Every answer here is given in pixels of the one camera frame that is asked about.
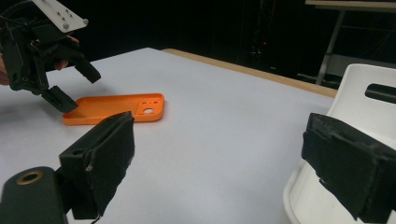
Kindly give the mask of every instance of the white metal plate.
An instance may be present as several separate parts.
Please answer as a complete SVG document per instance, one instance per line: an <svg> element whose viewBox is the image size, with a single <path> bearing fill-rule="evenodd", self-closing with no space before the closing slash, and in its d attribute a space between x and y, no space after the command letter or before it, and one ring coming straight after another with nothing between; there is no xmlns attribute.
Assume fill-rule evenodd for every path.
<svg viewBox="0 0 396 224"><path fill-rule="evenodd" d="M41 11L60 29L67 33L88 25L87 19L82 19L69 8L56 0L32 0Z"/></svg>

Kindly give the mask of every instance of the hand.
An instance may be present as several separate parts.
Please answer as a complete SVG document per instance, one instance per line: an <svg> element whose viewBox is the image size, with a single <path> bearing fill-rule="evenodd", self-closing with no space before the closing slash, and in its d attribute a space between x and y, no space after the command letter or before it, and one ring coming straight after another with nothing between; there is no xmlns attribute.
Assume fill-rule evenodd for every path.
<svg viewBox="0 0 396 224"><path fill-rule="evenodd" d="M0 53L0 85L9 85L6 68L4 67L3 55Z"/></svg>
<svg viewBox="0 0 396 224"><path fill-rule="evenodd" d="M69 36L69 38L79 43L79 41L75 39L73 36ZM67 60L61 60L57 62L54 65L54 67L56 70L61 70L65 68L67 64L68 64ZM6 67L4 66L4 62L3 62L3 55L1 53L0 53L0 85L4 85L4 86L9 85L8 75L7 75Z"/></svg>

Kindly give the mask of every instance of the chair backrest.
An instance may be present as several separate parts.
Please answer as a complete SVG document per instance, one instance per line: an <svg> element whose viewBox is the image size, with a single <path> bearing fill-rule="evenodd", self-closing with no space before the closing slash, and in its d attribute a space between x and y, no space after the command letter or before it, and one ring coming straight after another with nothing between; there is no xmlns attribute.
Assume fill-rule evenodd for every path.
<svg viewBox="0 0 396 224"><path fill-rule="evenodd" d="M377 96L396 98L396 70L352 64L328 115L396 150L396 104L374 99Z"/></svg>

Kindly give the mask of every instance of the table surface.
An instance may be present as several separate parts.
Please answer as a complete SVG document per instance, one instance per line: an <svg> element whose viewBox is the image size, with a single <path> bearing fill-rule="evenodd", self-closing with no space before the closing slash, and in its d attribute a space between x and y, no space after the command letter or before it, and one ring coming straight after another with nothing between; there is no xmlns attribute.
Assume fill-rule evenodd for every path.
<svg viewBox="0 0 396 224"><path fill-rule="evenodd" d="M93 85L72 67L48 73L49 83L75 100L165 97L161 120L134 125L134 159L99 223L286 222L282 191L300 159L308 116L332 104L318 90L335 91L303 90L310 85L285 85L281 77L174 49L92 64L102 74ZM0 94L0 183L37 166L57 169L59 154L92 128L63 125L61 114L30 92L3 87ZM91 223L71 213L68 219Z"/></svg>
<svg viewBox="0 0 396 224"><path fill-rule="evenodd" d="M314 5L318 7L343 8L363 11L369 10L394 12L396 10L396 3L394 2L305 0L305 3L307 5Z"/></svg>

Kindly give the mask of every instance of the orange phone case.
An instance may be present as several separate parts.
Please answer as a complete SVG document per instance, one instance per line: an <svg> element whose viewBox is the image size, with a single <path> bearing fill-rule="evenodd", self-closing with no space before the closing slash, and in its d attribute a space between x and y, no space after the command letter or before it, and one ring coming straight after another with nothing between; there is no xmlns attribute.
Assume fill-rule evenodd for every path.
<svg viewBox="0 0 396 224"><path fill-rule="evenodd" d="M155 121L163 116L164 97L161 93L87 96L76 103L76 109L62 115L64 124L97 124L125 111L133 113L135 122Z"/></svg>

